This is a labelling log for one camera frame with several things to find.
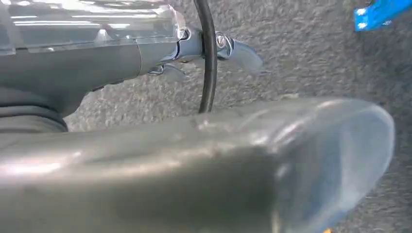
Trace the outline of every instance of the blue object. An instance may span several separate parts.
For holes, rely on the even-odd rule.
[[[392,19],[412,7],[412,0],[376,0],[365,8],[355,9],[355,30],[372,31],[389,25]]]

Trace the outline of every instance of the black cord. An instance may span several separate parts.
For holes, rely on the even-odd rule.
[[[200,18],[203,31],[203,45],[205,50],[205,81],[203,84],[202,100],[199,113],[212,111],[217,82],[217,46],[213,16],[207,0],[194,0],[197,14]]]

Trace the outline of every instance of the gray carpet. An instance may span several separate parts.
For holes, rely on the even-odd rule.
[[[197,24],[190,0],[170,0]],[[255,101],[345,96],[382,105],[395,118],[396,157],[376,190],[338,227],[340,233],[412,232],[412,12],[388,28],[354,33],[360,0],[211,0],[217,29],[255,47],[266,72],[222,65],[215,109]],[[67,117],[74,131],[157,122],[197,112],[202,70],[188,77],[141,77],[87,96]]]

